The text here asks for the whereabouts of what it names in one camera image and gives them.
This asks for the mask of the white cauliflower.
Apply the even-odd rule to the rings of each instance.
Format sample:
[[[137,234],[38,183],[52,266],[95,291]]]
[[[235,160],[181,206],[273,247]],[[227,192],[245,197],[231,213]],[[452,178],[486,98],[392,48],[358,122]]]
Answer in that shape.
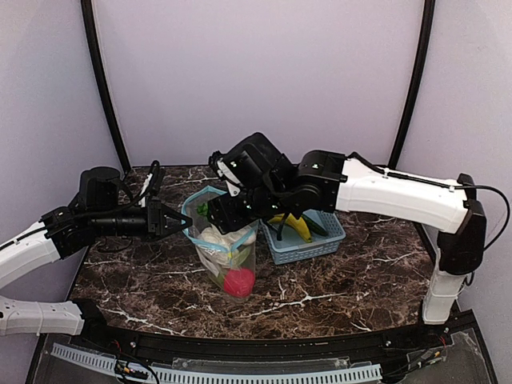
[[[217,277],[230,266],[231,247],[234,242],[228,235],[222,235],[216,227],[205,228],[199,236],[199,258],[205,268]]]

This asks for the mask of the clear zip top bag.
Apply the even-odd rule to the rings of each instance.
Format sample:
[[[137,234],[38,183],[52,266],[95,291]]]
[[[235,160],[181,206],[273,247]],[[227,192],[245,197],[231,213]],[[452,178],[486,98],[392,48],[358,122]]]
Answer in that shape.
[[[208,222],[207,203],[223,194],[222,190],[207,186],[189,196],[182,205],[182,214],[192,219],[192,226],[183,233],[194,244],[212,282],[230,300],[243,302],[251,296],[255,284],[258,223],[221,234]]]

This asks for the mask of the green cucumber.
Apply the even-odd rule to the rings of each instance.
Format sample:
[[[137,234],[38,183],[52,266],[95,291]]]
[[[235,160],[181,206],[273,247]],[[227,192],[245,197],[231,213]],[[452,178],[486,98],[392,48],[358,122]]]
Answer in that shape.
[[[315,220],[309,218],[306,215],[303,215],[302,219],[304,220],[304,222],[308,226],[310,232],[313,232],[313,233],[315,233],[317,235],[320,235],[320,236],[323,236],[323,237],[326,237],[328,235],[327,230],[324,229],[320,224],[316,223]]]

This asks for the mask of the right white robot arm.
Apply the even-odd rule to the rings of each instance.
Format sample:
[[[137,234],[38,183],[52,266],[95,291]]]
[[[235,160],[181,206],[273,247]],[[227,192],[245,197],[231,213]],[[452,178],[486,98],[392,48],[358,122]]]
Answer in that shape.
[[[228,187],[208,203],[209,221],[224,234],[308,210],[379,214],[437,229],[436,262],[422,304],[427,325],[447,321],[464,278],[482,264],[487,220],[467,174],[426,178],[373,165],[358,153],[324,150],[293,164],[261,133],[212,153],[209,164]]]

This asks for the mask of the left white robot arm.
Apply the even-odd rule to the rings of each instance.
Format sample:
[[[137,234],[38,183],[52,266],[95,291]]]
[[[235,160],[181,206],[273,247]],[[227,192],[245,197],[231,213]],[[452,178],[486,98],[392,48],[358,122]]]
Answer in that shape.
[[[29,272],[64,260],[99,238],[138,238],[156,242],[189,228],[191,218],[158,198],[165,172],[153,162],[143,188],[133,195],[120,172],[99,166],[80,176],[71,203],[56,208],[1,246],[1,285]],[[1,334],[88,334],[105,323],[89,299],[66,302],[28,302],[1,299]]]

